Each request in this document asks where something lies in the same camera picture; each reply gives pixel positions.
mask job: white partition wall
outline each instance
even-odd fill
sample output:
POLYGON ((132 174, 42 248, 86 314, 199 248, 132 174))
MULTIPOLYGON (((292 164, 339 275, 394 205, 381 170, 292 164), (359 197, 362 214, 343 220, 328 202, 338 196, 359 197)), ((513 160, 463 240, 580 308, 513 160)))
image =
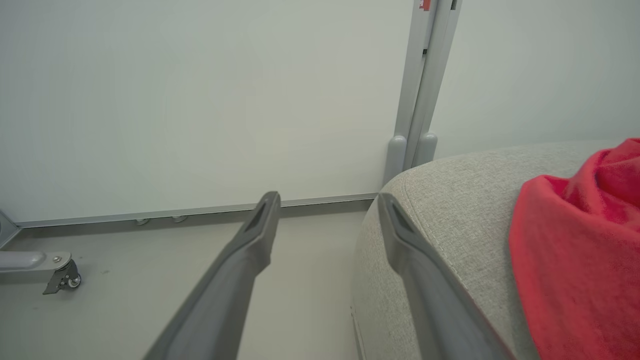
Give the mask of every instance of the white partition wall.
POLYGON ((413 1, 0 0, 18 224, 380 189, 413 1))
POLYGON ((638 0, 465 0, 422 129, 436 158, 640 136, 638 19, 638 0))

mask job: gray sofa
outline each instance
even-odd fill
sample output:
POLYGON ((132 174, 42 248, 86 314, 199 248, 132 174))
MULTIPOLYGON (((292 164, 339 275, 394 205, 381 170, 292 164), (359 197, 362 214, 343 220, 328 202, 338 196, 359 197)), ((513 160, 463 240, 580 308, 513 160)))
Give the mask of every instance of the gray sofa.
MULTIPOLYGON (((436 160, 391 180, 401 203, 518 359, 538 359, 509 255, 511 214, 522 184, 541 174, 570 177, 600 149, 621 142, 548 143, 436 160)), ((365 360, 420 359, 400 277, 387 262, 377 200, 355 252, 352 313, 365 360)))

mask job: floor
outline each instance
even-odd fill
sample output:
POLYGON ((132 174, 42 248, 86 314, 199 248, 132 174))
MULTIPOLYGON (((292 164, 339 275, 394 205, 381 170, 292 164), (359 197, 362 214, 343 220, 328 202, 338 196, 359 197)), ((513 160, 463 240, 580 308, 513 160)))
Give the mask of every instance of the floor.
MULTIPOLYGON (((283 209, 238 359, 357 359, 349 282, 370 203, 283 209)), ((41 295, 45 283, 0 276, 0 358, 142 358, 245 215, 24 230, 3 250, 71 251, 83 283, 41 295)))

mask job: cloth fold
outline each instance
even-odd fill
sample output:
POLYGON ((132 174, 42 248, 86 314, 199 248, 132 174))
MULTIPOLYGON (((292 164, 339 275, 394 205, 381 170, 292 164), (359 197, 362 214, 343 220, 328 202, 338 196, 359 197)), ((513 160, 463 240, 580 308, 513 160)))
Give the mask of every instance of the cloth fold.
POLYGON ((509 248, 542 360, 640 359, 640 139, 526 182, 509 248))

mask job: fabric upholstery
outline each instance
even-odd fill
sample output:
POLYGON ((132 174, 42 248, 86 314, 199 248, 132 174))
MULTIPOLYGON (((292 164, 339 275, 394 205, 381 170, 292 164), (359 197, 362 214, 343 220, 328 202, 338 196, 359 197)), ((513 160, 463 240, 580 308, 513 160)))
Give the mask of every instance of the fabric upholstery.
MULTIPOLYGON (((508 231, 522 184, 568 177, 620 141, 549 143, 440 159, 395 177, 383 192, 402 204, 519 359, 537 359, 511 271, 508 231)), ((377 201, 356 244, 354 312, 366 360, 420 359, 402 280, 385 255, 377 201)))

